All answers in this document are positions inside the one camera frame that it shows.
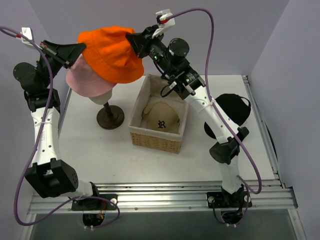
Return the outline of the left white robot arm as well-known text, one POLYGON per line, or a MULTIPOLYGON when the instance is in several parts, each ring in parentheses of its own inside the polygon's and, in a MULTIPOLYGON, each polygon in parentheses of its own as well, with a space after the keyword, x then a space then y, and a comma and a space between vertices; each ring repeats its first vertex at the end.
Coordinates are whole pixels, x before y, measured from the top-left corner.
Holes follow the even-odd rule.
POLYGON ((42 198, 83 197, 90 210, 100 206, 101 197, 92 182, 79 180, 76 170, 62 160, 59 147, 60 98, 50 89, 51 78, 61 68, 70 68, 85 50, 84 43, 40 43, 41 57, 36 66, 17 64, 13 76, 24 90, 34 126, 35 154, 27 166, 25 179, 42 198))

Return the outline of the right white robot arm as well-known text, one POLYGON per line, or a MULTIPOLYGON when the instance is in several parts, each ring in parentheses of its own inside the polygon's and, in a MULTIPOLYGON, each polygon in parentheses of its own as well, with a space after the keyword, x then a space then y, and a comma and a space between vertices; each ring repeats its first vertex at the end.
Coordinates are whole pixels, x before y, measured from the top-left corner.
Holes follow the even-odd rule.
POLYGON ((143 32, 128 33, 125 37, 136 56, 150 57, 163 71, 161 77, 167 81, 171 91, 194 108, 212 130, 217 142, 209 153, 220 165, 223 203, 232 207, 240 201, 238 190, 242 182, 238 177, 238 155, 240 142, 249 134, 249 130, 234 123, 211 99, 206 89, 207 83, 186 59, 190 50, 188 43, 181 38, 174 38, 165 46, 162 35, 153 36, 156 28, 153 25, 143 32))

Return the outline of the black cap with R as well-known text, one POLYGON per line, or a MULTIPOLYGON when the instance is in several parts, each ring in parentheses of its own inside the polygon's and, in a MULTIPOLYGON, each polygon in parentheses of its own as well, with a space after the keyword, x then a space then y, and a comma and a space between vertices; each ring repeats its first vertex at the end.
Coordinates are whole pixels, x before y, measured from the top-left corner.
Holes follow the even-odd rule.
POLYGON ((239 127, 242 127, 251 114, 251 102, 248 98, 234 93, 224 93, 215 101, 227 116, 239 127))

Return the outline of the orange hat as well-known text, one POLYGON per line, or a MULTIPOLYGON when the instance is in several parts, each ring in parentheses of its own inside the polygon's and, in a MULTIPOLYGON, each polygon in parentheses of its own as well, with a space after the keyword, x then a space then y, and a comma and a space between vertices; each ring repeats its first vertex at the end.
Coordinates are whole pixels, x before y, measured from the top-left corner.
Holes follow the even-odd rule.
POLYGON ((130 27, 102 27, 81 32, 77 41, 86 45, 82 55, 95 73, 114 84, 129 84, 145 72, 142 59, 126 38, 134 33, 130 27))

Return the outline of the pink hat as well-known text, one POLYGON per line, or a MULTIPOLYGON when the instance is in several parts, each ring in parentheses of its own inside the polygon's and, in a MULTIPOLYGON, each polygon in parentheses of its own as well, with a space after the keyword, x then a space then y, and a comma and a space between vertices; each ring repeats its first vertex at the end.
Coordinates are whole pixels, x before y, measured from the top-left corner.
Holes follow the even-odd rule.
POLYGON ((111 91, 117 84, 99 76, 81 54, 66 73, 67 85, 77 94, 94 98, 111 91))

